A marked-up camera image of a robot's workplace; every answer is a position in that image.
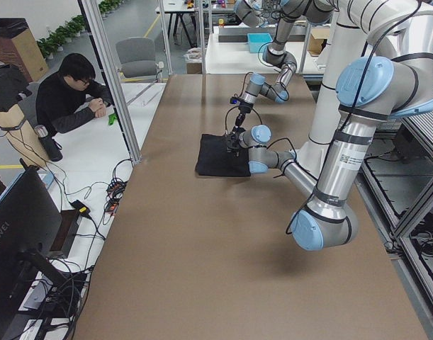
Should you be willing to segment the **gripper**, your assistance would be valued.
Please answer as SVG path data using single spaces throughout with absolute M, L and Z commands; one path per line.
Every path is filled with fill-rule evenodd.
M 229 132 L 225 135 L 226 152 L 238 156 L 240 154 L 240 133 Z
M 233 127 L 233 132 L 240 132 L 242 130 L 242 124 L 244 122 L 245 116 L 252 111 L 252 104 L 246 101 L 240 101 L 238 105 L 239 114 L 235 119 L 235 125 Z

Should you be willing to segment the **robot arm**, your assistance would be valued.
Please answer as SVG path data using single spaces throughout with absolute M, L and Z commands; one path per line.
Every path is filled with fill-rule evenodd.
M 273 85 L 265 82 L 265 78 L 252 74 L 247 88 L 238 98 L 240 111 L 236 118 L 233 132 L 242 132 L 242 123 L 245 115 L 250 113 L 258 95 L 263 95 L 277 103 L 289 99 L 287 86 L 297 70 L 295 57 L 286 50 L 286 42 L 291 33 L 293 24 L 305 16 L 312 24 L 325 23 L 334 10 L 334 7 L 325 1 L 276 1 L 272 9 L 256 4 L 254 1 L 236 1 L 235 13 L 243 23 L 249 27 L 276 24 L 273 40 L 265 47 L 262 55 L 263 62 L 280 69 L 280 73 Z
M 306 195 L 287 233 L 308 251 L 352 241 L 358 222 L 347 196 L 376 128 L 383 122 L 433 111 L 433 3 L 430 1 L 280 1 L 274 8 L 238 1 L 248 26 L 277 23 L 263 60 L 279 69 L 274 84 L 259 74 L 232 99 L 239 115 L 226 130 L 227 150 L 248 153 L 252 174 L 279 169 Z M 285 44 L 294 23 L 305 17 L 322 24 L 337 17 L 330 56 L 308 141 L 300 149 L 267 147 L 265 125 L 244 129 L 258 96 L 283 103 L 295 57 Z

